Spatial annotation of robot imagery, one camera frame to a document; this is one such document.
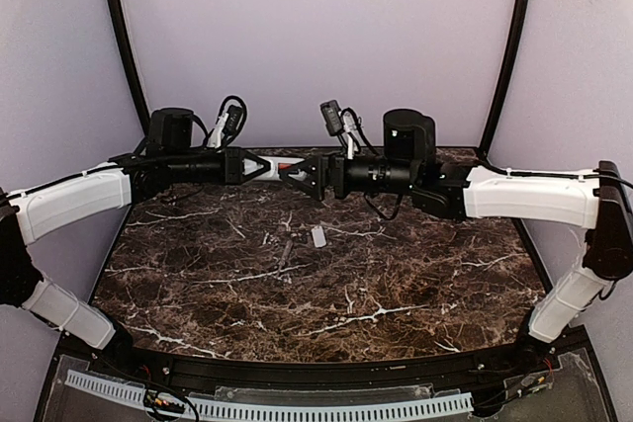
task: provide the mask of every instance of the white wall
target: white wall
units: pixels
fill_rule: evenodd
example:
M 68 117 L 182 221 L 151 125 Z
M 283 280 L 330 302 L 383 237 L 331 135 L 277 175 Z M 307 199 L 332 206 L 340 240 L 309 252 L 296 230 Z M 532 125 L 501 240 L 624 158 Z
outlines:
M 149 104 L 215 121 L 243 96 L 240 145 L 333 144 L 336 98 L 382 140 L 382 114 L 419 109 L 441 144 L 479 143 L 514 0 L 125 0 Z
M 141 137 L 106 0 L 0 0 L 0 187 L 30 187 L 133 148 Z M 30 248 L 87 297 L 121 222 L 104 213 Z M 0 307 L 0 420 L 33 420 L 57 334 Z
M 501 166 L 593 167 L 615 161 L 633 178 L 633 0 L 530 0 L 491 158 Z M 553 279 L 578 255 L 563 225 L 528 228 Z M 619 418 L 633 420 L 633 279 L 582 321 Z

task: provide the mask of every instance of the perforated metal strip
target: perforated metal strip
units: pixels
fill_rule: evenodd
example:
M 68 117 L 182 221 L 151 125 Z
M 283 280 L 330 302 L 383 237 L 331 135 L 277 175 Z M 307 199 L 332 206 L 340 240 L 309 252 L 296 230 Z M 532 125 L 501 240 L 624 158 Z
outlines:
M 105 380 L 69 370 L 66 385 L 111 400 L 127 407 L 144 410 L 145 389 L 137 385 Z M 261 421 L 261 422 L 406 422 L 463 414 L 473 410 L 470 392 L 425 400 L 393 404 L 351 405 L 330 407 L 292 407 L 240 404 L 189 397 L 200 414 L 208 421 Z M 184 418 L 193 419 L 190 407 Z

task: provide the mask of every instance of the black pole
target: black pole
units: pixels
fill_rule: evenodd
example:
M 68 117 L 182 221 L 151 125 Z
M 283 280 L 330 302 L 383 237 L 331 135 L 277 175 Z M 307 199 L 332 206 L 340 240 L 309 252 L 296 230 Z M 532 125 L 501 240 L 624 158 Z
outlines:
M 491 150 L 495 132 L 497 131 L 498 120 L 501 117 L 501 110 L 507 95 L 507 88 L 510 84 L 516 53 L 521 41 L 521 33 L 523 32 L 523 23 L 525 22 L 525 13 L 527 11 L 527 0 L 514 0 L 514 11 L 512 12 L 512 20 L 510 22 L 510 31 L 507 35 L 507 44 L 505 45 L 505 54 L 501 64 L 501 71 L 498 76 L 497 88 L 495 96 L 491 104 L 491 110 L 486 121 L 486 128 L 482 135 L 482 141 L 479 145 L 479 153 L 486 157 Z
M 130 44 L 130 37 L 128 36 L 121 0 L 108 0 L 108 8 L 110 9 L 112 27 L 115 31 L 115 37 L 117 38 L 121 62 L 126 71 L 126 78 L 128 78 L 128 86 L 130 87 L 130 93 L 135 103 L 138 120 L 140 121 L 142 131 L 147 135 L 149 130 L 149 109 L 147 108 L 145 97 L 142 94 L 138 71 L 136 71 L 135 57 L 132 53 L 132 45 Z

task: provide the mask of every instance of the brown marble surface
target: brown marble surface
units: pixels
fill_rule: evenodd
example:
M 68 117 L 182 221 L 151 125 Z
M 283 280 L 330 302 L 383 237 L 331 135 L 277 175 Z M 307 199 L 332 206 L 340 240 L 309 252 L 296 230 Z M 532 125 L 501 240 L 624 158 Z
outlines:
M 314 151 L 275 152 L 306 153 Z M 376 202 L 389 212 L 393 201 Z M 315 225 L 327 239 L 320 249 Z M 509 219 L 439 220 L 405 199 L 396 220 L 381 222 L 358 194 L 318 203 L 260 182 L 179 185 L 136 206 L 94 303 L 142 348 L 359 362 L 511 342 L 542 295 Z

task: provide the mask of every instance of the marble table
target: marble table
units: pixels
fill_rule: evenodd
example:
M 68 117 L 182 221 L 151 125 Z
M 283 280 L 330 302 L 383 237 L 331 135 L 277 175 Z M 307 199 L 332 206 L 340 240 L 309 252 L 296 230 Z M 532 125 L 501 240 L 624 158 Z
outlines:
M 316 149 L 258 150 L 309 155 Z M 470 149 L 440 149 L 470 161 Z M 385 212 L 393 197 L 376 200 Z M 327 245 L 315 248 L 321 225 Z M 513 341 L 544 295 L 509 219 L 382 222 L 356 194 L 178 185 L 135 206 L 93 303 L 142 348 L 263 362 L 434 356 Z

